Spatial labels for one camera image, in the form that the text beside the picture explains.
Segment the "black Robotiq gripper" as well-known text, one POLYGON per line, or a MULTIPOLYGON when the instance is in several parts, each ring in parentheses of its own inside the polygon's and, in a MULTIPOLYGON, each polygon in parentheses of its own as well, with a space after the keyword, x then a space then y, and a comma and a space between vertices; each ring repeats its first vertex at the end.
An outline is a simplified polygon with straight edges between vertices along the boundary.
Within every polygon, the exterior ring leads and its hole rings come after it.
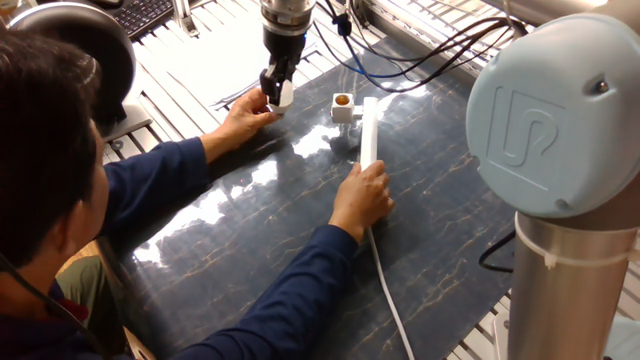
POLYGON ((284 79, 293 81, 296 65, 299 63, 302 51, 306 45, 306 34, 295 36, 281 35, 269 29, 263 30, 263 42, 269 51, 269 66, 259 77, 262 92, 267 96, 271 105, 280 105, 281 80, 276 63, 284 64, 284 79))

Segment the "person's left hand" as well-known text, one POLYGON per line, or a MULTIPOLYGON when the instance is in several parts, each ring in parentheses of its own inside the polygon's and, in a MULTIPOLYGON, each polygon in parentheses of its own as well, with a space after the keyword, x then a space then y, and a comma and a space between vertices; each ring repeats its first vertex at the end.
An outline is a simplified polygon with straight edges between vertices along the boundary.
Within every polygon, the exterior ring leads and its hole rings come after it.
POLYGON ((280 118, 268 107, 267 96, 262 90, 254 88, 234 102, 218 130, 232 147, 238 147, 280 118))

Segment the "person's right hand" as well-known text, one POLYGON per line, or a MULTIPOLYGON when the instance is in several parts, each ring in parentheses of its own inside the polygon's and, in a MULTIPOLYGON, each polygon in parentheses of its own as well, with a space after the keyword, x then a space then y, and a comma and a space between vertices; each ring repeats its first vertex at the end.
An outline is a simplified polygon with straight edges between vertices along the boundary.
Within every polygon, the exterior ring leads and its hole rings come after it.
POLYGON ((360 243, 365 230, 387 216, 394 207, 389 180, 383 161, 377 160, 365 169, 355 163, 338 188, 329 224, 344 230, 360 243))

